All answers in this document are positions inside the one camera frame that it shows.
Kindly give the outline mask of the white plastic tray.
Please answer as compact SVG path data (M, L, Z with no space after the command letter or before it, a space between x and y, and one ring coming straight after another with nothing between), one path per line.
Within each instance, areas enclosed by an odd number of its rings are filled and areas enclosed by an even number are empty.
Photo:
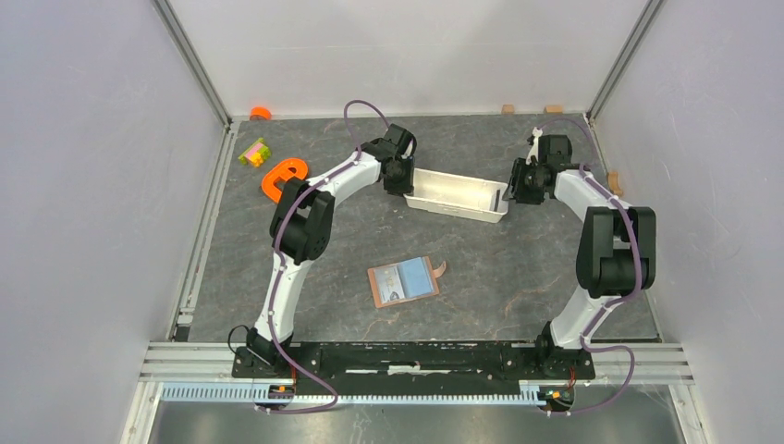
M413 194L405 195L410 208L487 223L508 213L503 182L416 168L413 185Z

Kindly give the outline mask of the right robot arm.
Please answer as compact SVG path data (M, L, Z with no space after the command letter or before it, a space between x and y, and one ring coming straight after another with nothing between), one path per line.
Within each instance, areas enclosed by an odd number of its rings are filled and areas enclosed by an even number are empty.
M582 222L575 260L578 286L534 346L536 370L557 377L570 364L588 360L594 352L591 339L613 310L653 285L656 215L650 207L624 202L587 166L573 163L568 136L534 129L528 143L527 156L513 164L504 200L542 204L550 197Z

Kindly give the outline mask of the brown leather card holder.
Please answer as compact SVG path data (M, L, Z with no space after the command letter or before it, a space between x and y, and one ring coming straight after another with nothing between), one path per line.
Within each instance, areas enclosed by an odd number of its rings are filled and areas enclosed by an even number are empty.
M373 270L387 265L369 268L367 270L367 275L373 295L374 306L376 308L386 308L404 302L413 302L422 298L438 295L440 293L438 279L441 278L447 270L446 262L442 262L438 267L433 267L429 256L419 256L389 265L396 265L398 267L405 289L405 298L399 302L381 305L378 301L378 296L375 294Z

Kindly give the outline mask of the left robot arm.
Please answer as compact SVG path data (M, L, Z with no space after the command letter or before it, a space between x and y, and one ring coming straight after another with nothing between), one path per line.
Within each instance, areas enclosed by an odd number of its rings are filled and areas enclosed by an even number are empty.
M395 196L413 193L417 141L396 124L337 166L310 178L288 180L271 226L273 273L263 309L246 337L255 364L267 376L281 376L289 368L286 348L307 274L330 241L334 213L352 194L377 182Z

